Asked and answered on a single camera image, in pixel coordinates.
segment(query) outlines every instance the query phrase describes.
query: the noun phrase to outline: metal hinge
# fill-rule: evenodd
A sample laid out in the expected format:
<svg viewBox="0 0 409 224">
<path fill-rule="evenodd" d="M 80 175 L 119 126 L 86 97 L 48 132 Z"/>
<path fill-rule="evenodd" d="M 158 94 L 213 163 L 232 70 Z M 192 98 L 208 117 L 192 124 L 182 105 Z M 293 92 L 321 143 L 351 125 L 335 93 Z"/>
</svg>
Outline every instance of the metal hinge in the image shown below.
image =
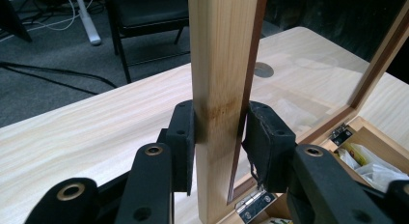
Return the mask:
<svg viewBox="0 0 409 224">
<path fill-rule="evenodd" d="M 276 197 L 261 187 L 237 203 L 235 210 L 243 222 L 247 224 L 265 210 L 274 200 L 276 200 Z"/>
<path fill-rule="evenodd" d="M 339 127 L 335 128 L 331 134 L 330 139 L 334 144 L 340 146 L 345 140 L 352 136 L 352 132 L 347 128 L 346 124 L 341 124 Z"/>
</svg>

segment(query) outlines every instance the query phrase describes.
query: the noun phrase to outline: office chair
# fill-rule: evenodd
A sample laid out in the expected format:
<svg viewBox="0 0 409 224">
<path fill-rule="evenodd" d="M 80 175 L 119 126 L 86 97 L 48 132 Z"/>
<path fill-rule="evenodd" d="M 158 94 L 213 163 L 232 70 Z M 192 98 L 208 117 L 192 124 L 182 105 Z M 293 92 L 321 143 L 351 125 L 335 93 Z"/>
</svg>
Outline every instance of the office chair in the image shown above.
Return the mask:
<svg viewBox="0 0 409 224">
<path fill-rule="evenodd" d="M 127 63 L 122 39 L 178 30 L 177 44 L 184 26 L 189 25 L 187 0 L 105 0 L 115 54 L 120 54 L 126 82 L 130 83 L 129 67 L 189 53 L 184 51 L 146 61 Z"/>
</svg>

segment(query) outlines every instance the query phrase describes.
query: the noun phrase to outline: cable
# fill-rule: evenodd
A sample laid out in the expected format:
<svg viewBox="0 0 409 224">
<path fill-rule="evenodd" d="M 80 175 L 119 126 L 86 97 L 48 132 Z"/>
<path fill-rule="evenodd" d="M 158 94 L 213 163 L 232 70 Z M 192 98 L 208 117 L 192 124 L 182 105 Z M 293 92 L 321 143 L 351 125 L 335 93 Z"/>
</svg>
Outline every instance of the cable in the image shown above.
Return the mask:
<svg viewBox="0 0 409 224">
<path fill-rule="evenodd" d="M 91 95 L 93 95 L 93 96 L 98 95 L 98 93 L 91 92 L 91 91 L 87 91 L 87 90 L 84 90 L 84 89 L 81 89 L 81 88 L 78 88 L 78 87 L 70 86 L 70 85 L 68 85 L 68 84 L 61 83 L 61 82 L 57 82 L 57 81 L 54 81 L 54 80 L 51 80 L 51 79 L 48 79 L 48 78 L 45 78 L 45 77 L 41 77 L 41 76 L 32 74 L 32 73 L 22 72 L 22 71 L 18 71 L 18 70 L 13 70 L 13 69 L 11 69 L 11 68 L 9 68 L 9 67 L 6 67 L 6 66 L 3 66 L 2 68 L 5 69 L 5 70 L 9 70 L 9 71 L 16 72 L 16 73 L 20 73 L 20 74 L 24 74 L 24 75 L 36 77 L 36 78 L 38 78 L 38 79 L 42 79 L 42 80 L 45 80 L 45 81 L 48 81 L 48 82 L 51 82 L 51 83 L 55 83 L 55 84 L 60 85 L 60 86 L 68 87 L 68 88 L 71 88 L 71 89 L 76 90 L 76 91 L 80 91 L 80 92 L 84 92 L 84 93 L 87 93 L 87 94 L 91 94 Z"/>
<path fill-rule="evenodd" d="M 90 0 L 89 4 L 87 5 L 87 9 L 91 6 L 91 4 L 92 4 L 93 2 L 94 2 L 94 0 Z M 74 6 L 73 6 L 71 0 L 69 0 L 69 3 L 70 3 L 70 6 L 71 6 L 71 8 L 72 8 L 72 10 L 73 10 L 73 17 L 72 17 L 72 18 L 64 19 L 64 20 L 57 21 L 57 22 L 50 23 L 50 24 L 43 24 L 43 23 L 41 23 L 41 22 L 24 22 L 23 24 L 25 24 L 25 25 L 27 25 L 27 24 L 29 24 L 29 25 L 33 25 L 33 24 L 38 24 L 38 25 L 40 25 L 39 27 L 32 28 L 32 29 L 28 29 L 27 32 L 31 32 L 31 31 L 34 31 L 34 30 L 38 30 L 38 29 L 41 29 L 41 28 L 49 28 L 49 29 L 55 30 L 55 31 L 63 31 L 63 30 L 68 29 L 68 28 L 71 26 L 71 24 L 73 23 L 73 21 L 79 16 L 79 14 L 78 14 L 78 15 L 75 15 L 75 14 L 76 14 L 75 8 L 74 8 Z M 67 22 L 67 21 L 71 21 L 71 23 L 70 23 L 67 27 L 65 27 L 65 28 L 56 29 L 56 28 L 51 28 L 51 27 L 50 27 L 50 26 L 54 26 L 54 25 L 56 25 L 56 24 L 60 24 L 60 23 Z M 10 38 L 12 38 L 12 37 L 14 37 L 14 35 L 9 35 L 9 36 L 7 36 L 7 37 L 5 37 L 5 38 L 3 38 L 3 39 L 0 39 L 0 42 L 3 42 L 3 41 L 5 41 L 5 40 L 8 40 L 8 39 L 10 39 Z"/>
<path fill-rule="evenodd" d="M 53 72 L 53 73 L 60 73 L 60 74 L 64 74 L 64 75 L 71 75 L 71 76 L 79 76 L 79 77 L 85 77 L 85 78 L 90 78 L 90 79 L 94 79 L 94 80 L 98 80 L 101 81 L 109 86 L 111 86 L 112 88 L 118 88 L 114 83 L 112 83 L 111 81 L 97 76 L 97 75 L 93 75 L 93 74 L 88 74 L 88 73 L 84 73 L 84 72 L 77 72 L 77 71 L 73 71 L 73 70 L 60 70 L 60 69 L 51 69 L 51 68 L 40 68 L 40 67 L 34 67 L 34 66 L 26 66 L 26 65 L 20 65 L 20 64 L 16 64 L 16 63 L 9 63 L 9 62 L 0 62 L 0 67 L 12 67 L 12 68 L 23 68 L 26 70 L 37 70 L 37 71 L 46 71 L 46 72 Z"/>
<path fill-rule="evenodd" d="M 69 4 L 71 5 L 71 8 L 72 8 L 72 18 L 69 19 L 69 20 L 71 20 L 71 22 L 70 22 L 69 25 L 67 25 L 66 27 L 64 27 L 64 28 L 51 28 L 50 26 L 51 26 L 51 25 L 54 25 L 54 24 L 43 24 L 43 23 L 41 23 L 41 22 L 29 22 L 29 24 L 33 24 L 33 23 L 39 24 L 39 25 L 42 25 L 42 26 L 45 27 L 45 28 L 48 28 L 48 29 L 51 29 L 51 30 L 55 30 L 55 31 L 64 31 L 64 30 L 67 30 L 67 29 L 72 25 L 72 23 L 74 22 L 74 20 L 78 17 L 78 15 L 75 15 L 75 8 L 74 8 L 74 5 L 72 4 L 72 1 L 71 1 L 71 0 L 68 0 L 68 1 L 69 1 Z"/>
</svg>

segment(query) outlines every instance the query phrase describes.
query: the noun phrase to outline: yellow object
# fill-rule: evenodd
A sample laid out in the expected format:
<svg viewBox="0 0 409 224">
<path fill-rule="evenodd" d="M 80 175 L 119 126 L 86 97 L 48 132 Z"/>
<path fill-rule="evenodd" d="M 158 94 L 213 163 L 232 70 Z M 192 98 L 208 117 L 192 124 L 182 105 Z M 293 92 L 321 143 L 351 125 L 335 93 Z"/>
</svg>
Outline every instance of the yellow object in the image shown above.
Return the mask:
<svg viewBox="0 0 409 224">
<path fill-rule="evenodd" d="M 356 148 L 356 145 L 353 143 L 344 143 L 342 145 L 348 152 L 349 154 L 361 165 L 364 166 L 368 164 L 367 159 L 361 154 L 361 151 L 359 151 L 358 148 Z"/>
</svg>

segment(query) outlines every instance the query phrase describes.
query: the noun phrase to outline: wooden table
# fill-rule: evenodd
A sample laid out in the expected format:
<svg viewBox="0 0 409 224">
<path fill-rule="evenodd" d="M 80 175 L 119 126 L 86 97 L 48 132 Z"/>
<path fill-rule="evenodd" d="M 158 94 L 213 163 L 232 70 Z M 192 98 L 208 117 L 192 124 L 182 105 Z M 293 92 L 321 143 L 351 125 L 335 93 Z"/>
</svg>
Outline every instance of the wooden table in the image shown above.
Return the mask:
<svg viewBox="0 0 409 224">
<path fill-rule="evenodd" d="M 298 134 L 344 105 L 368 66 L 305 28 L 261 40 L 258 61 L 275 74 L 255 76 L 251 99 L 278 110 Z M 409 150 L 408 88 L 385 73 L 360 116 Z M 190 98 L 188 64 L 1 128 L 0 223 L 23 223 L 42 195 L 65 179 L 87 177 L 101 185 L 128 171 L 138 148 L 155 142 L 175 105 Z M 287 115 L 288 109 L 295 113 Z M 191 197 L 176 194 L 177 223 L 200 222 L 196 174 L 193 184 Z"/>
</svg>

